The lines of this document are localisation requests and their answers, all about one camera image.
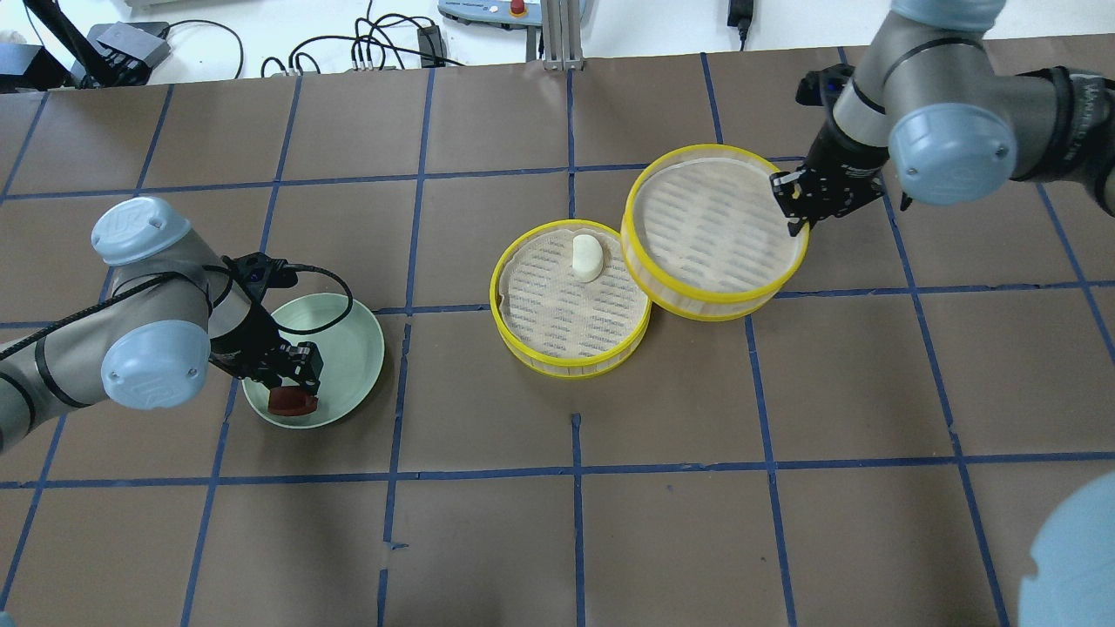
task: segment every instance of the yellow basket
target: yellow basket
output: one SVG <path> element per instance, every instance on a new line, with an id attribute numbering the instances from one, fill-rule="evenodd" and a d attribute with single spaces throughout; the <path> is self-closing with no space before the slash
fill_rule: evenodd
<path id="1" fill-rule="evenodd" d="M 786 230 L 768 182 L 777 171 L 721 144 L 687 146 L 650 164 L 628 194 L 620 229 L 639 287 L 663 309 L 702 321 L 739 318 L 774 298 L 801 267 L 809 239 L 808 226 L 797 238 Z M 648 206 L 660 208 L 650 210 L 653 220 L 642 214 Z M 702 266 L 733 259 L 728 271 Z"/>
<path id="2" fill-rule="evenodd" d="M 564 238 L 565 231 L 570 233 L 589 232 L 597 237 L 598 240 L 603 240 L 601 245 L 605 251 L 604 270 L 600 279 L 585 284 L 595 286 L 593 288 L 584 288 L 585 291 L 583 296 L 586 299 L 585 303 L 591 305 L 591 307 L 583 308 L 583 310 L 601 314 L 603 309 L 607 309 L 608 303 L 597 303 L 589 300 L 589 298 L 594 293 L 591 290 L 609 289 L 612 290 L 610 291 L 611 296 L 615 297 L 617 293 L 620 293 L 621 291 L 615 290 L 619 290 L 622 287 L 622 281 L 629 281 L 631 277 L 628 274 L 624 262 L 620 261 L 620 258 L 622 258 L 620 234 L 613 229 L 597 222 L 590 222 L 588 220 L 561 220 L 558 222 L 551 222 L 549 224 L 543 224 L 542 226 L 539 226 L 537 229 L 534 229 L 515 240 L 515 242 L 512 243 L 500 258 L 500 262 L 496 264 L 495 271 L 492 272 L 488 297 L 492 305 L 492 316 L 495 318 L 496 327 L 500 330 L 500 337 L 503 338 L 504 344 L 507 345 L 507 348 L 511 349 L 515 357 L 530 368 L 544 375 L 560 378 L 581 379 L 602 375 L 622 364 L 628 357 L 631 356 L 632 353 L 634 353 L 636 347 L 639 346 L 639 343 L 642 341 L 643 335 L 647 332 L 647 325 L 650 322 L 651 305 L 649 297 L 643 293 L 636 283 L 631 282 L 629 291 L 633 298 L 631 299 L 630 316 L 628 318 L 632 322 L 630 325 L 631 328 L 629 329 L 630 332 L 618 339 L 618 341 L 614 343 L 614 346 L 610 346 L 607 350 L 597 351 L 591 355 L 576 357 L 555 356 L 543 351 L 540 346 L 530 346 L 523 338 L 518 337 L 518 335 L 516 335 L 516 332 L 508 326 L 508 321 L 505 319 L 505 314 L 502 309 L 504 305 L 507 305 L 508 307 L 513 305 L 511 302 L 505 303 L 505 299 L 510 297 L 501 293 L 501 281 L 504 279 L 504 270 L 508 267 L 508 263 L 516 258 L 516 254 L 521 250 L 524 250 L 524 247 L 543 237 L 560 235 L 561 238 Z M 599 282 L 605 277 L 609 281 L 605 281 L 604 283 Z M 609 282 L 618 287 L 614 289 L 608 288 L 607 284 Z"/>

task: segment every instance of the black pole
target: black pole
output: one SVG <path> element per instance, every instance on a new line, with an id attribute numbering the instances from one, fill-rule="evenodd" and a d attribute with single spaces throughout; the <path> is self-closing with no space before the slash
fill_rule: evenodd
<path id="1" fill-rule="evenodd" d="M 28 9 L 39 18 L 50 32 L 66 46 L 66 49 L 85 68 L 85 71 L 101 87 L 115 85 L 119 78 L 116 70 L 100 56 L 100 52 L 89 44 L 89 40 L 78 31 L 74 22 L 62 13 L 54 0 L 23 0 Z"/>

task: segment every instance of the metal bracket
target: metal bracket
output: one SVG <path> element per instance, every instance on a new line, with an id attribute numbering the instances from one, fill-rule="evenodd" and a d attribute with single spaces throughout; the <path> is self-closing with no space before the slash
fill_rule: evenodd
<path id="1" fill-rule="evenodd" d="M 575 0 L 542 0 L 543 67 L 552 71 L 584 68 L 581 6 Z"/>

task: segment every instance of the light blue control panel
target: light blue control panel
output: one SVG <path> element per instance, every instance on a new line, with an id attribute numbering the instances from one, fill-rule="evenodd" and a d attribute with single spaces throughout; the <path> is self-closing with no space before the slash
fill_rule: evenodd
<path id="1" fill-rule="evenodd" d="M 581 1 L 581 15 L 584 15 L 584 3 Z M 525 0 L 526 15 L 511 15 L 510 0 L 438 0 L 437 10 L 450 20 L 460 23 L 486 23 L 511 30 L 529 26 L 542 26 L 541 0 Z"/>

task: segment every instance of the dark red object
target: dark red object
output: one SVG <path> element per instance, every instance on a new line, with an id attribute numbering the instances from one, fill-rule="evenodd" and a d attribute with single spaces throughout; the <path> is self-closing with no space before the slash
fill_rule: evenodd
<path id="1" fill-rule="evenodd" d="M 268 412 L 277 416 L 304 416 L 318 409 L 318 397 L 297 385 L 271 388 Z"/>

